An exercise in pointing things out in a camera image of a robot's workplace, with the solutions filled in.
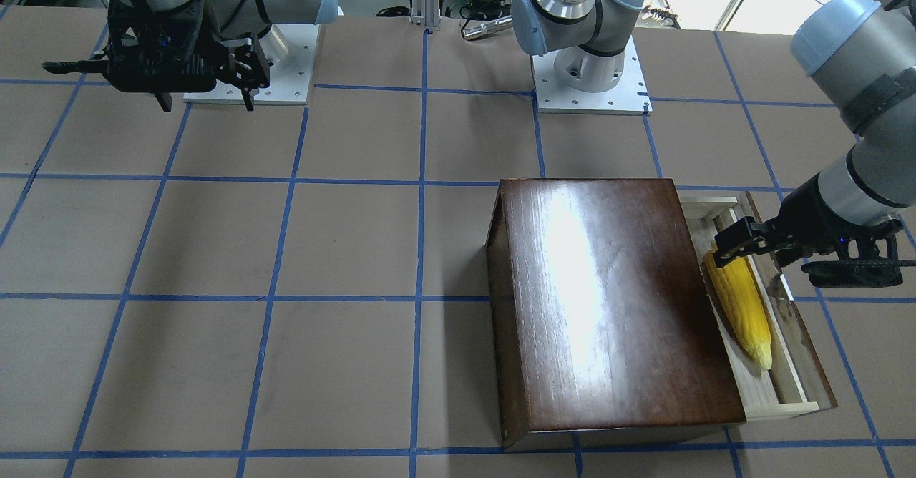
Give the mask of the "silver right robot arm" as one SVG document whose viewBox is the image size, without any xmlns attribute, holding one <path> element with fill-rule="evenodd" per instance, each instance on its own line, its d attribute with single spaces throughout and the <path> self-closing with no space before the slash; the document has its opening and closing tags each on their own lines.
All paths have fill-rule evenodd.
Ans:
<svg viewBox="0 0 916 478">
<path fill-rule="evenodd" d="M 174 94 L 248 110 L 306 105 L 318 28 L 339 12 L 339 0 L 110 0 L 92 71 L 164 112 Z"/>
</svg>

